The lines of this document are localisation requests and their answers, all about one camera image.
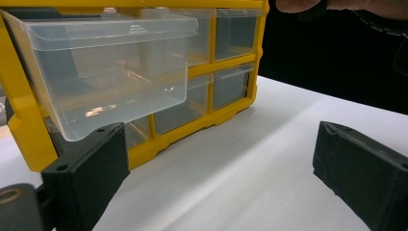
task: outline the small parts organizer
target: small parts organizer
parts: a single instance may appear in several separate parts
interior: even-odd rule
[[[268,1],[2,1],[0,81],[32,171],[125,122],[129,168],[249,107]]]

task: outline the hand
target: hand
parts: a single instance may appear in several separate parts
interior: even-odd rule
[[[320,0],[276,0],[284,13],[299,13],[314,7]],[[330,10],[366,10],[379,16],[408,21],[408,0],[327,0]]]

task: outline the white table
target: white table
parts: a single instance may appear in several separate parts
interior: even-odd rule
[[[319,122],[407,155],[408,116],[263,77],[258,87],[247,110],[133,169],[95,230],[369,230],[313,174]],[[41,183],[12,137],[0,146],[0,187]]]

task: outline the black background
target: black background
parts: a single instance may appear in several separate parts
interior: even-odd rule
[[[403,37],[375,31],[350,11],[300,22],[269,4],[259,75],[408,115],[408,76],[393,71]]]

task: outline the yellow frame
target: yellow frame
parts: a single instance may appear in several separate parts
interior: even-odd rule
[[[55,7],[60,12],[101,12],[105,7],[115,8],[235,8],[235,9],[262,9],[263,15],[258,17],[255,30],[253,53],[230,60],[216,62],[216,19],[211,22],[210,62],[189,68],[189,78],[201,74],[212,73],[217,70],[239,64],[254,63],[248,81],[246,98],[243,98],[227,107],[212,111],[208,105],[207,114],[163,135],[154,131],[154,117],[149,115],[151,139],[128,150],[129,168],[134,168],[154,159],[158,152],[166,149],[173,142],[206,127],[219,125],[232,118],[236,113],[252,105],[256,97],[256,78],[259,61],[262,57],[262,41],[264,36],[266,16],[269,6],[268,0],[0,0],[0,7]],[[0,20],[0,83],[14,110],[14,115],[8,125],[13,137],[32,171],[42,171],[55,161],[58,156],[43,122],[44,110],[40,107],[34,91],[27,81],[20,60],[14,50],[13,43]],[[209,102],[212,102],[213,84],[209,85]]]

